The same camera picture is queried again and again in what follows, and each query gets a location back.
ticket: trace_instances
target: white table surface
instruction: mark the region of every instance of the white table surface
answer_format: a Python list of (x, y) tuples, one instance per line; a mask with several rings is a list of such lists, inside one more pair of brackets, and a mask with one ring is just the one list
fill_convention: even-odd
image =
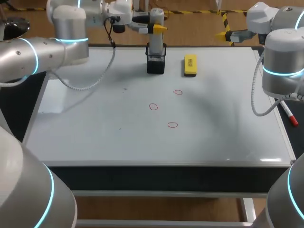
[[(197, 55), (194, 78), (183, 76), (185, 54)], [(111, 48), (91, 47), (88, 63), (58, 74), (87, 86), (111, 55)], [(73, 91), (50, 79), (24, 142), (49, 166), (288, 167), (295, 157), (278, 110), (265, 117), (251, 110), (257, 59), (249, 47), (168, 48), (165, 74), (149, 75), (144, 48), (119, 47), (94, 91)], [(263, 112), (273, 99), (262, 91), (260, 72), (257, 78), (255, 104)]]

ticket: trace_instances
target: hazard tape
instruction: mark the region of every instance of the hazard tape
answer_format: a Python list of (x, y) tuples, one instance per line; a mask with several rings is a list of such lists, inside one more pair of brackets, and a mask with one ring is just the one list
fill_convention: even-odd
[(47, 8), (4, 8), (9, 11), (46, 11)]
[[(221, 12), (222, 20), (225, 26), (226, 32), (230, 32), (230, 26), (228, 24), (227, 13)], [(229, 42), (229, 45), (234, 47), (234, 42)]]
[(247, 10), (197, 10), (197, 11), (185, 11), (185, 10), (175, 10), (175, 11), (164, 11), (164, 13), (170, 13), (170, 14), (201, 14), (201, 13), (246, 13)]
[[(9, 11), (46, 11), (47, 8), (4, 8)], [(186, 11), (186, 10), (173, 10), (164, 13), (170, 14), (201, 14), (201, 13), (218, 13), (216, 10), (197, 10), (197, 11)], [(243, 13), (247, 15), (247, 10), (221, 10), (220, 13)]]

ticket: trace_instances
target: marker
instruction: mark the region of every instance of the marker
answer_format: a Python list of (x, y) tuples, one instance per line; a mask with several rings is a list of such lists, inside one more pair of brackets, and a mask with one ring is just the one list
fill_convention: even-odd
[(281, 101), (281, 106), (284, 109), (285, 113), (288, 115), (290, 122), (292, 123), (292, 125), (294, 127), (299, 126), (299, 123), (297, 122), (296, 118), (294, 117), (294, 115), (292, 114), (292, 112), (290, 111), (290, 109), (288, 108), (288, 106), (286, 105), (285, 101)]

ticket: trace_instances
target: glowing blue ring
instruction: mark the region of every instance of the glowing blue ring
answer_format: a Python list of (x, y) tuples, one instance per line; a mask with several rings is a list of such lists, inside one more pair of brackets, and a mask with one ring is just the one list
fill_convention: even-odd
[(35, 48), (34, 48), (34, 46), (28, 41), (28, 40), (26, 40), (26, 39), (23, 39), (23, 38), (20, 38), (21, 40), (24, 40), (25, 42), (27, 42), (29, 45), (30, 45), (30, 47), (33, 49), (33, 51), (34, 51), (34, 54), (35, 54), (35, 58), (36, 58), (36, 68), (35, 68), (35, 70), (34, 70), (34, 72), (32, 73), (32, 75), (34, 75), (36, 72), (37, 72), (37, 70), (38, 70), (38, 66), (39, 66), (39, 61), (38, 61), (38, 55), (37, 55), (37, 52), (36, 52), (36, 50), (35, 50)]
[(295, 73), (275, 73), (275, 72), (271, 72), (271, 71), (265, 69), (265, 67), (263, 67), (263, 69), (265, 70), (265, 72), (267, 72), (271, 75), (276, 75), (276, 76), (295, 76), (295, 75), (299, 75), (300, 73), (302, 73), (304, 71), (304, 69), (302, 69)]
[(64, 43), (78, 43), (78, 42), (84, 42), (88, 41), (89, 38), (84, 39), (56, 39), (57, 41), (64, 42)]
[(49, 198), (49, 201), (48, 201), (48, 204), (47, 204), (47, 208), (46, 210), (44, 211), (43, 215), (41, 216), (39, 222), (37, 223), (37, 225), (34, 227), (34, 228), (38, 228), (40, 227), (40, 225), (42, 224), (43, 220), (46, 218), (48, 212), (49, 212), (49, 209), (51, 208), (51, 205), (52, 205), (52, 202), (53, 202), (53, 198), (54, 198), (54, 192), (55, 192), (55, 184), (54, 184), (54, 178), (53, 178), (53, 175), (52, 175), (52, 172), (51, 170), (49, 170), (49, 168), (45, 165), (45, 167), (47, 168), (47, 171), (51, 177), (51, 183), (52, 183), (52, 187), (51, 187), (51, 196)]
[(304, 11), (301, 13), (301, 15), (300, 15), (299, 18), (298, 18), (298, 21), (297, 21), (296, 24), (295, 24), (295, 29), (296, 29), (296, 30), (298, 29), (300, 20), (302, 19), (303, 15), (304, 15)]
[(301, 216), (301, 218), (304, 220), (304, 215), (303, 213), (301, 212), (301, 210), (299, 209), (298, 205), (296, 204), (295, 200), (294, 200), (294, 197), (291, 193), (291, 189), (290, 189), (290, 171), (291, 171), (291, 168), (293, 167), (293, 165), (290, 167), (289, 169), (289, 172), (288, 172), (288, 177), (287, 177), (287, 187), (288, 187), (288, 193), (289, 193), (289, 197), (294, 205), (294, 208), (296, 209), (296, 211), (298, 212), (298, 214)]

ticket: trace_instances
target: floor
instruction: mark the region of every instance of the floor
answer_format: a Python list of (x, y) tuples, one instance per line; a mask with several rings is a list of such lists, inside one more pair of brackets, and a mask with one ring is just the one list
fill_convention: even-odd
[[(223, 10), (247, 10), (256, 0), (223, 0)], [(304, 6), (303, 0), (264, 0), (272, 7), (284, 5)], [(45, 7), (46, 0), (11, 0), (16, 8)], [(214, 10), (213, 0), (150, 0), (151, 6), (169, 10)], [(19, 16), (31, 23), (25, 37), (54, 37), (54, 29), (48, 22), (45, 11), (6, 11), (7, 16)], [(231, 30), (246, 29), (246, 17), (242, 13), (229, 13)], [(164, 34), (167, 45), (228, 46), (229, 43), (215, 39), (215, 34), (225, 31), (220, 15), (171, 14), (165, 22), (168, 31)], [(89, 28), (91, 43), (108, 43), (102, 28)], [(127, 30), (114, 34), (116, 44), (146, 44), (145, 35)], [(243, 46), (259, 45), (257, 37), (245, 41)], [(80, 219), (143, 219), (143, 220), (189, 220), (189, 221), (241, 221), (239, 200), (234, 198), (145, 198), (145, 197), (77, 197)], [(265, 199), (254, 199), (257, 214), (265, 206)]]

